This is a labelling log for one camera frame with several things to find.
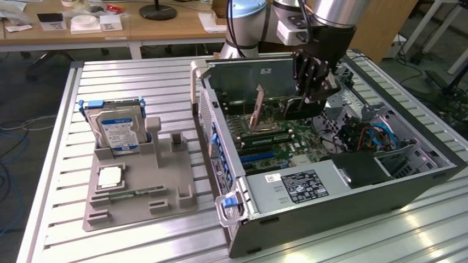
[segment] white box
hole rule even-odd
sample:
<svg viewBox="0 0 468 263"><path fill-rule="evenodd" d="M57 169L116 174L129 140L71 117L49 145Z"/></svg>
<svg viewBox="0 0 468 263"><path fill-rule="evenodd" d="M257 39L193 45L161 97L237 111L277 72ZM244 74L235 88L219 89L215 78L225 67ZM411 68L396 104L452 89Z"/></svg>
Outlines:
<svg viewBox="0 0 468 263"><path fill-rule="evenodd" d="M101 27L100 24L96 23L95 26L88 27L88 28L83 28L79 25L75 25L72 23L71 25L71 33L72 35L79 35L79 34L89 34L89 33L101 33Z"/></svg>
<svg viewBox="0 0 468 263"><path fill-rule="evenodd" d="M101 15L100 16L101 30L116 31L123 30L123 23L120 21L120 15Z"/></svg>

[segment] warning label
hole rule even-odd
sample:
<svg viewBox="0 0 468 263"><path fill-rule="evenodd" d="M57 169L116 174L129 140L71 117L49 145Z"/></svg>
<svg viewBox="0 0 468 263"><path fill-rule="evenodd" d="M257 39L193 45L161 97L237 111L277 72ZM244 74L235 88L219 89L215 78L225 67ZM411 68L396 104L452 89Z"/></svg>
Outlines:
<svg viewBox="0 0 468 263"><path fill-rule="evenodd" d="M327 189L315 170L283 176L281 180L291 199L296 204L328 196Z"/></svg>

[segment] aluminum workbench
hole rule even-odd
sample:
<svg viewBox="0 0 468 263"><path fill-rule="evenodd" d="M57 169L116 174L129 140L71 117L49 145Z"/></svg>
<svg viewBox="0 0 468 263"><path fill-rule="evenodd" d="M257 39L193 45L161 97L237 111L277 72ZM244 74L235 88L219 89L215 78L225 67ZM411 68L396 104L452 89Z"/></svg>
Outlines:
<svg viewBox="0 0 468 263"><path fill-rule="evenodd" d="M465 261L468 169L392 213L355 222L248 257L235 260L228 258L191 112L189 63L197 58L87 62L83 67L71 69L19 262ZM461 136L371 61L360 58L356 62L468 161L468 142ZM367 84L357 77L353 81L355 89L367 101L379 101ZM183 131L188 138L199 210L169 218L84 232L81 219L95 138L79 113L77 101L136 96L145 98L147 113L161 118L160 136L168 136L172 131Z"/></svg>

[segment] circuit board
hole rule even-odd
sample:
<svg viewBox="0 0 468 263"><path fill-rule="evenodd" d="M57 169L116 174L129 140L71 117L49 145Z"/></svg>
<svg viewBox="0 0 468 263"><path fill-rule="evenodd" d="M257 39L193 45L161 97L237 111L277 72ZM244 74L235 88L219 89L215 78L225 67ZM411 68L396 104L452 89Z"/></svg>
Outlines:
<svg viewBox="0 0 468 263"><path fill-rule="evenodd" d="M252 132L249 119L249 114L225 116L247 175L315 163L329 155L309 121L268 119L259 123L260 132Z"/></svg>

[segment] blue hard drive label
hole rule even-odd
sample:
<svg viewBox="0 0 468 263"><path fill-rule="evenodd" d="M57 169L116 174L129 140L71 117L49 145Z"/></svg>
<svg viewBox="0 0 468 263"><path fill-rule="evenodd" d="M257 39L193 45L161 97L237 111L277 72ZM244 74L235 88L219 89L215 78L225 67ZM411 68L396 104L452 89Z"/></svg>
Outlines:
<svg viewBox="0 0 468 263"><path fill-rule="evenodd" d="M132 131L133 120L131 118L105 119L101 121L104 134L108 139L111 148L119 154L125 154L127 151L139 147L139 138Z"/></svg>

